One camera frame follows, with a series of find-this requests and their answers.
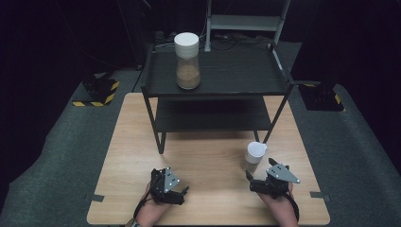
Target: black shelf top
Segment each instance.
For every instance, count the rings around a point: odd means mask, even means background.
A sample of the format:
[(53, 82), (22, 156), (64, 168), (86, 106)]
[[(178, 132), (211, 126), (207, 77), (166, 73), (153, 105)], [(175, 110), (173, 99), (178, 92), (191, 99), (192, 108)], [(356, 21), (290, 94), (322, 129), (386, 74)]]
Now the black shelf top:
[(175, 52), (155, 52), (148, 58), (142, 86), (148, 96), (283, 96), (288, 81), (267, 48), (200, 51), (200, 85), (192, 90), (176, 82)]

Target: wrist strap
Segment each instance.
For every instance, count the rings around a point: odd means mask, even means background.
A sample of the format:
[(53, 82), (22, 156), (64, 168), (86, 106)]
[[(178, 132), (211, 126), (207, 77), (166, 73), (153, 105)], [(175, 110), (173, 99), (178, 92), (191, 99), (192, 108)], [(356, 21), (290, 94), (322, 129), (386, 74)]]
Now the wrist strap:
[(141, 227), (141, 225), (138, 224), (138, 223), (136, 222), (136, 220), (135, 220), (135, 221), (133, 222), (133, 224), (132, 224), (131, 227)]
[(137, 205), (136, 208), (135, 208), (135, 211), (133, 212), (133, 219), (136, 219), (136, 216), (138, 215), (139, 210), (140, 210), (140, 209), (142, 208), (142, 206), (144, 206), (145, 203), (148, 201), (148, 200), (147, 200), (147, 197), (148, 197), (149, 193), (150, 193), (150, 190), (148, 191), (148, 193), (146, 194), (146, 196), (145, 196), (141, 201), (139, 201), (138, 205)]
[(295, 200), (287, 193), (284, 193), (283, 196), (286, 197), (287, 200), (289, 200), (289, 202), (291, 203), (292, 208), (294, 209), (295, 218), (297, 218), (297, 221), (299, 221), (300, 220), (300, 210), (298, 208), (297, 202), (295, 202)]

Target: white shelf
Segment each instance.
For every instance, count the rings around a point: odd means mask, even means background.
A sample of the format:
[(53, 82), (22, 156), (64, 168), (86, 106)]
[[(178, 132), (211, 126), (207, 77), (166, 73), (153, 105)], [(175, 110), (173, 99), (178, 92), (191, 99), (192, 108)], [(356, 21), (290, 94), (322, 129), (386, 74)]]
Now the white shelf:
[(276, 31), (280, 17), (216, 15), (210, 17), (211, 29)]
[(274, 42), (278, 44), (281, 30), (291, 0), (283, 0), (280, 16), (220, 15), (212, 13), (212, 0), (207, 3), (206, 44), (204, 51), (211, 51), (210, 34), (213, 29), (274, 31)]

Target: black cable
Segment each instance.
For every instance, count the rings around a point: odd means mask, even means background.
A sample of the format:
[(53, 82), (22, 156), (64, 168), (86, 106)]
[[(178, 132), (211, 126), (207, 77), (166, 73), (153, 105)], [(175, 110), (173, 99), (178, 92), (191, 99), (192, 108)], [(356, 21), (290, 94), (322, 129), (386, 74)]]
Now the black cable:
[(229, 43), (229, 42), (231, 42), (231, 41), (234, 41), (234, 43), (231, 45), (231, 46), (229, 46), (229, 47), (227, 47), (227, 48), (224, 48), (224, 49), (218, 49), (218, 48), (215, 48), (214, 46), (212, 46), (212, 44), (210, 44), (210, 47), (212, 48), (212, 49), (214, 49), (214, 50), (217, 50), (217, 51), (227, 51), (227, 50), (230, 50), (230, 49), (232, 49), (234, 46), (236, 46), (236, 44), (237, 44), (237, 42), (236, 42), (236, 39), (235, 39), (235, 37), (234, 36), (232, 36), (232, 35), (229, 35), (229, 36), (231, 36), (231, 40), (230, 39), (219, 39), (218, 41), (220, 42), (220, 43)]
[(99, 61), (100, 63), (103, 63), (103, 64), (105, 64), (105, 65), (108, 65), (108, 66), (111, 66), (111, 67), (114, 67), (114, 68), (118, 68), (118, 69), (130, 69), (130, 68), (126, 68), (126, 67), (122, 67), (122, 66), (119, 66), (119, 65), (115, 65), (115, 64), (112, 64), (112, 63), (108, 63), (108, 62), (102, 61), (102, 60), (100, 60), (100, 59), (94, 57), (93, 55), (89, 54), (89, 53), (86, 52), (85, 50), (83, 50), (83, 48), (79, 45), (79, 42), (78, 42), (78, 40), (77, 40), (77, 37), (76, 37), (75, 34), (74, 34), (74, 31), (73, 31), (72, 27), (70, 26), (70, 24), (69, 24), (68, 21), (67, 21), (67, 18), (65, 17), (64, 13), (62, 12), (62, 9), (61, 9), (61, 6), (60, 6), (60, 4), (59, 4), (59, 1), (58, 1), (58, 0), (55, 0), (55, 2), (56, 2), (56, 5), (57, 5), (57, 8), (58, 8), (58, 10), (59, 10), (59, 12), (60, 12), (60, 14), (61, 14), (62, 20), (65, 22), (65, 24), (66, 24), (66, 26), (67, 26), (69, 32), (71, 33), (71, 36), (72, 36), (73, 39), (74, 39), (74, 43), (76, 44), (76, 46), (78, 47), (78, 49), (79, 49), (79, 51), (80, 51), (81, 53), (83, 53), (84, 55), (88, 56), (89, 58), (91, 58), (91, 59), (93, 59), (93, 60), (95, 60), (95, 61)]
[(228, 5), (228, 7), (226, 8), (226, 10), (224, 10), (223, 14), (226, 14), (226, 13), (228, 12), (228, 9), (230, 9), (230, 7), (233, 5), (234, 1), (235, 1), (235, 0), (232, 0), (232, 1), (230, 2), (230, 5)]
[(150, 194), (151, 188), (156, 184), (157, 180), (159, 180), (159, 178), (160, 178), (161, 176), (162, 176), (162, 174), (160, 174), (160, 175), (158, 175), (158, 176), (156, 177), (156, 179), (154, 180), (153, 184), (149, 187), (149, 190), (148, 190), (147, 194), (145, 195), (145, 197), (139, 201), (138, 205), (137, 205), (136, 208), (135, 208), (135, 211), (133, 212), (133, 220), (136, 219), (136, 216), (138, 215), (138, 213), (139, 213), (139, 211), (141, 210), (141, 208), (145, 205), (145, 203), (146, 203), (147, 201), (152, 200), (152, 198), (147, 200), (148, 195)]
[(258, 39), (252, 39), (252, 38), (244, 38), (244, 39), (240, 40), (238, 43), (239, 43), (239, 44), (249, 44), (249, 45), (252, 45), (252, 44), (264, 44), (264, 43), (268, 43), (268, 42), (270, 42), (270, 41), (271, 41), (271, 39), (269, 39), (269, 38), (264, 38), (264, 39), (260, 39), (260, 40), (258, 40)]
[(208, 8), (207, 8), (207, 1), (206, 1), (205, 9), (206, 9), (206, 11), (204, 12), (204, 24), (203, 24), (203, 29), (201, 30), (201, 33), (200, 33), (200, 39), (201, 39), (204, 35), (206, 35), (206, 33), (203, 34), (203, 31), (205, 31), (206, 25), (207, 25), (207, 10), (208, 10)]
[(132, 38), (131, 38), (129, 29), (128, 29), (128, 26), (127, 26), (127, 22), (126, 22), (126, 20), (125, 20), (125, 17), (124, 17), (124, 15), (123, 15), (123, 12), (122, 12), (122, 9), (121, 9), (120, 1), (116, 0), (116, 2), (117, 2), (117, 5), (118, 5), (118, 10), (120, 11), (120, 16), (121, 16), (121, 18), (123, 19), (124, 28), (126, 29), (126, 32), (127, 32), (127, 36), (128, 36), (128, 40), (129, 40), (129, 42), (130, 42), (132, 54), (135, 55), (135, 50), (134, 50), (135, 48), (133, 47)]

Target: clear container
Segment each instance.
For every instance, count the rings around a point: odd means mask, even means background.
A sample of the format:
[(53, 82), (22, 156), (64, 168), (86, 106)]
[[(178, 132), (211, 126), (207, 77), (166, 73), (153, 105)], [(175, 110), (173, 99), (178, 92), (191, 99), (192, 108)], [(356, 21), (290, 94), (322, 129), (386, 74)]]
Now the clear container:
[(250, 173), (256, 171), (257, 166), (262, 160), (266, 153), (268, 146), (259, 142), (251, 142), (248, 145), (247, 151), (245, 152), (245, 157), (242, 161), (242, 169), (248, 170)]
[(190, 32), (174, 38), (177, 55), (177, 84), (184, 89), (194, 89), (201, 83), (198, 61), (199, 37)]

